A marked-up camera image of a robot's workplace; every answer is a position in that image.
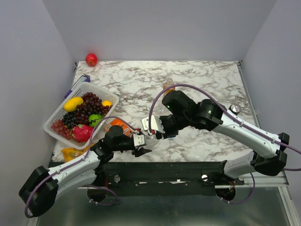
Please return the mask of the orange juice bottle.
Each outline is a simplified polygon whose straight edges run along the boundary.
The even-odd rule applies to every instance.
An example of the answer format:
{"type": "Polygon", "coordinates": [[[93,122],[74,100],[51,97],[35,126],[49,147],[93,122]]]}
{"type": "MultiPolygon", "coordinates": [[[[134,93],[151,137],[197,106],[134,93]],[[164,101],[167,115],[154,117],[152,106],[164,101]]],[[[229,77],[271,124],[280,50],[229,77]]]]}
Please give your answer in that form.
{"type": "MultiPolygon", "coordinates": [[[[163,84],[163,89],[167,89],[168,87],[174,85],[174,81],[172,78],[167,78],[166,82],[163,84]]],[[[175,90],[175,87],[172,87],[166,91],[166,93],[175,90]]]]}

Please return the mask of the clear bottle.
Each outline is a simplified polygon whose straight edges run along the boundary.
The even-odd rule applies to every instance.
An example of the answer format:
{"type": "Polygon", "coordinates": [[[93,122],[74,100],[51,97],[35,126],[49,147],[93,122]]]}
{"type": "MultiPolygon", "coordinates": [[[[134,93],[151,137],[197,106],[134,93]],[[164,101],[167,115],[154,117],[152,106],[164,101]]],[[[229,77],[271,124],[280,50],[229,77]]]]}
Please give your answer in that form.
{"type": "Polygon", "coordinates": [[[157,114],[159,116],[162,116],[165,113],[165,107],[163,104],[161,104],[160,102],[157,105],[157,114]]]}
{"type": "Polygon", "coordinates": [[[152,151],[156,151],[159,148],[159,144],[161,142],[161,139],[157,139],[155,135],[151,136],[152,140],[151,141],[146,141],[146,149],[151,149],[152,151]]]}

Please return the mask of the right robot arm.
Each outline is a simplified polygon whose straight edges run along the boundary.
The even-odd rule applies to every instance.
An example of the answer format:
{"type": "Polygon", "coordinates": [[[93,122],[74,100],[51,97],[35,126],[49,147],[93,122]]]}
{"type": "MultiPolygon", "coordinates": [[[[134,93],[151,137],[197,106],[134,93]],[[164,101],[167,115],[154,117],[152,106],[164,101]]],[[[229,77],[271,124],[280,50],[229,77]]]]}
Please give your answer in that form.
{"type": "Polygon", "coordinates": [[[169,116],[160,117],[163,138],[177,135],[180,130],[191,126],[223,134],[251,149],[242,157],[222,163],[216,173],[219,183],[225,185],[243,174],[253,172],[276,176],[286,166],[287,154],[284,150],[289,142],[286,133],[268,133],[245,122],[224,106],[218,106],[211,99],[195,103],[182,91],[169,92],[163,97],[162,104],[171,112],[169,116]]]}

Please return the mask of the green toy fruit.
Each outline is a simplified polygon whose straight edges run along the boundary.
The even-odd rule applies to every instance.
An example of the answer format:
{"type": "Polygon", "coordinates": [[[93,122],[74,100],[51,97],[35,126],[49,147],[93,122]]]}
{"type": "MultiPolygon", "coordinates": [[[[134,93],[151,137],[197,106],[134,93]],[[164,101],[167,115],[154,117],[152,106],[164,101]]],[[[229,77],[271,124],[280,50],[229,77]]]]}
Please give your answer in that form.
{"type": "Polygon", "coordinates": [[[94,128],[101,120],[103,117],[100,114],[92,114],[89,116],[89,126],[94,128]]]}

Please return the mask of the black blue grape bunch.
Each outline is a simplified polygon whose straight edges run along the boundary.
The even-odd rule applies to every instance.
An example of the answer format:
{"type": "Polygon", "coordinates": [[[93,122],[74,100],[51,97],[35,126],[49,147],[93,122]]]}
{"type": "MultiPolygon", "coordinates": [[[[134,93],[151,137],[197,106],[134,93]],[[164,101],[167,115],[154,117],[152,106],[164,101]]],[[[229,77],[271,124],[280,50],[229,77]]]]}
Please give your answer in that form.
{"type": "Polygon", "coordinates": [[[73,111],[73,112],[67,112],[64,116],[63,116],[63,119],[62,119],[62,122],[63,122],[63,125],[67,126],[68,124],[72,124],[72,123],[75,123],[76,121],[76,111],[73,111]]]}

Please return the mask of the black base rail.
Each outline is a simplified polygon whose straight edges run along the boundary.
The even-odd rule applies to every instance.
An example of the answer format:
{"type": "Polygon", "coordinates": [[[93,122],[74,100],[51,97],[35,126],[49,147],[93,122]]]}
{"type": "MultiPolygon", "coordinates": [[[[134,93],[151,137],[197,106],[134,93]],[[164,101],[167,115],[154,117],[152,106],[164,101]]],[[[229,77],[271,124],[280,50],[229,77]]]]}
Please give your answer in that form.
{"type": "Polygon", "coordinates": [[[214,196],[216,190],[243,185],[222,173],[222,162],[109,162],[95,171],[94,186],[117,196],[214,196]]]}

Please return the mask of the black can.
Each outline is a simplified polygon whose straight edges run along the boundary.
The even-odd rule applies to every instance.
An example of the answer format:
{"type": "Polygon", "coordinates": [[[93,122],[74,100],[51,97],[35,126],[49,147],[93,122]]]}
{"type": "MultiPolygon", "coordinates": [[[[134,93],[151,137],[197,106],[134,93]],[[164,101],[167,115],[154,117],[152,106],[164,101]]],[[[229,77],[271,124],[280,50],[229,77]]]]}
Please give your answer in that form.
{"type": "Polygon", "coordinates": [[[241,113],[241,106],[240,105],[238,105],[238,104],[231,104],[230,106],[229,106],[229,110],[233,113],[233,114],[235,114],[235,115],[238,115],[238,114],[240,114],[241,113]]]}

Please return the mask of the white plastic basket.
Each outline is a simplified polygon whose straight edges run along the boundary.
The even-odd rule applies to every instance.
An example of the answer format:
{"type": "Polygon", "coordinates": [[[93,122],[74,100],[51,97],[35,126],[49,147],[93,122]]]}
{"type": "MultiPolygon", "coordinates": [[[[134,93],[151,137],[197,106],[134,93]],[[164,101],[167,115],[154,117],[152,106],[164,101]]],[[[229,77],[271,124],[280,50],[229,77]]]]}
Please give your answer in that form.
{"type": "Polygon", "coordinates": [[[113,110],[115,109],[116,105],[119,102],[119,97],[116,94],[95,84],[82,82],[70,93],[70,95],[58,106],[58,108],[52,113],[49,119],[45,122],[43,127],[44,131],[66,146],[73,147],[76,149],[86,148],[89,144],[88,141],[84,143],[78,143],[73,139],[68,140],[63,136],[58,135],[53,129],[51,129],[51,126],[53,122],[63,119],[63,116],[66,114],[66,111],[63,108],[65,103],[67,103],[71,98],[81,97],[87,92],[92,92],[96,94],[96,96],[98,96],[100,99],[109,100],[112,102],[112,108],[109,110],[107,116],[110,116],[112,114],[113,110]]]}

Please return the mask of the yellow snack bag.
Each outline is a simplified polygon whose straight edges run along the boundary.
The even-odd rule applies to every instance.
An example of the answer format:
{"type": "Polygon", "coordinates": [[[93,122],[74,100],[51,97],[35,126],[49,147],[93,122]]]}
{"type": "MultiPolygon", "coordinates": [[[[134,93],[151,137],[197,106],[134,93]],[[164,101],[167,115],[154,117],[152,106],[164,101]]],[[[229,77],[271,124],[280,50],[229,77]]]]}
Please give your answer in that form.
{"type": "Polygon", "coordinates": [[[64,162],[69,162],[81,155],[83,155],[88,150],[88,147],[78,150],[75,148],[65,148],[61,152],[63,154],[64,162]]]}

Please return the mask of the purple white box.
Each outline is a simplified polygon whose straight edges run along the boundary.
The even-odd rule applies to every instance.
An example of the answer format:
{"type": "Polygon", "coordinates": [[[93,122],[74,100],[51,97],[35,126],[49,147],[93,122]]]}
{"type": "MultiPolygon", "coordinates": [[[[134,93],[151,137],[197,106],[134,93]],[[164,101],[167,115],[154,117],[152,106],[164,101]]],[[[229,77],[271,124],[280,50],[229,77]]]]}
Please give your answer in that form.
{"type": "Polygon", "coordinates": [[[66,99],[77,88],[77,86],[79,86],[83,82],[90,82],[90,76],[87,74],[81,75],[70,88],[70,90],[65,94],[64,98],[66,99]]]}

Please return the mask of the light red grape bunch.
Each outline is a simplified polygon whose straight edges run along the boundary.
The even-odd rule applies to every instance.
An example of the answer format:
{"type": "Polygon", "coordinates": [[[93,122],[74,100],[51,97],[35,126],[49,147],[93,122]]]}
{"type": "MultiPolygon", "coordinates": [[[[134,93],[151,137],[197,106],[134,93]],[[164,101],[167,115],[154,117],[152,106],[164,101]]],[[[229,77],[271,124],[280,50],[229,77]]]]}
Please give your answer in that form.
{"type": "Polygon", "coordinates": [[[52,123],[51,129],[58,135],[70,140],[71,139],[71,127],[64,124],[63,120],[56,120],[52,123]]]}

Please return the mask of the yellow lemon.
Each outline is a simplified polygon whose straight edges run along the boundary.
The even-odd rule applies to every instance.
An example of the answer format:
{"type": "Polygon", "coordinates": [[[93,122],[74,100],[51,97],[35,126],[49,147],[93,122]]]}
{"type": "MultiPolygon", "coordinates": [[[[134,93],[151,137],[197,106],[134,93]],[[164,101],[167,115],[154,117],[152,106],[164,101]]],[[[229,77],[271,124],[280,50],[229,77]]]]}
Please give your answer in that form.
{"type": "Polygon", "coordinates": [[[109,100],[104,100],[103,102],[102,102],[102,105],[103,106],[105,106],[105,107],[110,107],[111,105],[112,105],[112,102],[111,101],[109,101],[109,100]]]}

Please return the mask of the yellow mango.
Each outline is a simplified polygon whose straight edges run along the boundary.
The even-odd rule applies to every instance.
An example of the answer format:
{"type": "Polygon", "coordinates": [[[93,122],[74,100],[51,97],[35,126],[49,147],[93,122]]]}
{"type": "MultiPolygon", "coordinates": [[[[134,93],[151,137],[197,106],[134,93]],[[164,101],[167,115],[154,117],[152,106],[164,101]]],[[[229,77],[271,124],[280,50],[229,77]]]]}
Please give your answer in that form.
{"type": "Polygon", "coordinates": [[[81,105],[83,102],[83,98],[73,97],[64,104],[63,108],[66,112],[73,112],[77,109],[77,106],[81,105]]]}

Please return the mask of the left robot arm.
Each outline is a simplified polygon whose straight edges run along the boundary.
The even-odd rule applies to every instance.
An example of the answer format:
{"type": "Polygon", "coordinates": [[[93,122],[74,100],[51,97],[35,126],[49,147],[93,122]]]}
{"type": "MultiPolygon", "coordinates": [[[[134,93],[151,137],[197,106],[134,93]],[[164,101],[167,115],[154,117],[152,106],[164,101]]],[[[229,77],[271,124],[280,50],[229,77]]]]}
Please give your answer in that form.
{"type": "Polygon", "coordinates": [[[139,157],[146,152],[144,146],[146,136],[141,131],[129,137],[120,126],[112,126],[103,139],[74,160],[48,169],[37,167],[19,191],[25,203],[25,216],[33,218],[43,215],[59,196],[72,189],[101,185],[104,174],[100,170],[113,158],[115,151],[132,151],[139,157]]]}

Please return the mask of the red apple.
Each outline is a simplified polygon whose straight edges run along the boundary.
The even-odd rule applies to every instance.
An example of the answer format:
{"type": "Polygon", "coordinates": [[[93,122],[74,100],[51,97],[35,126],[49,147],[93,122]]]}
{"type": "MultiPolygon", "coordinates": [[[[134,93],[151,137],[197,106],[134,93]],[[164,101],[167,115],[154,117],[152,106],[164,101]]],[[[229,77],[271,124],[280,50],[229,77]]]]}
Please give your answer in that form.
{"type": "Polygon", "coordinates": [[[85,62],[88,66],[94,67],[98,63],[98,58],[95,54],[90,53],[86,55],[85,62]]]}

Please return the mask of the dark purple grape bunch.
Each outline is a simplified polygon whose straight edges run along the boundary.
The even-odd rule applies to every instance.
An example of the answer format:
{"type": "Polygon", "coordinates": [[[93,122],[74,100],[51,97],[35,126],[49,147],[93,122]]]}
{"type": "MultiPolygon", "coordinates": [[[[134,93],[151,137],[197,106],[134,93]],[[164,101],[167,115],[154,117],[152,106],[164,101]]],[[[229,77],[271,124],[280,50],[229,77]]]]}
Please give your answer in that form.
{"type": "Polygon", "coordinates": [[[74,124],[85,124],[89,126],[89,116],[92,114],[100,114],[103,118],[107,115],[109,110],[112,108],[105,107],[102,105],[103,100],[100,99],[96,94],[88,92],[82,96],[84,102],[77,106],[76,111],[76,121],[74,124]]]}

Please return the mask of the orange snack box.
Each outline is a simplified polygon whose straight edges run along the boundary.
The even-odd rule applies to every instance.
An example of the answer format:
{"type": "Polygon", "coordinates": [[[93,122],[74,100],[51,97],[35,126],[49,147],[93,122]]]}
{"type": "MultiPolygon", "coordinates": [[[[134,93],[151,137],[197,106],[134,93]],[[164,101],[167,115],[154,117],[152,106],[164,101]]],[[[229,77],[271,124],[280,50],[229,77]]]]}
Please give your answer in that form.
{"type": "Polygon", "coordinates": [[[128,137],[132,137],[134,134],[134,130],[131,129],[128,125],[126,125],[123,121],[121,121],[119,119],[114,119],[109,124],[107,124],[104,127],[104,129],[106,131],[109,131],[112,126],[120,126],[123,129],[123,133],[128,137]]]}

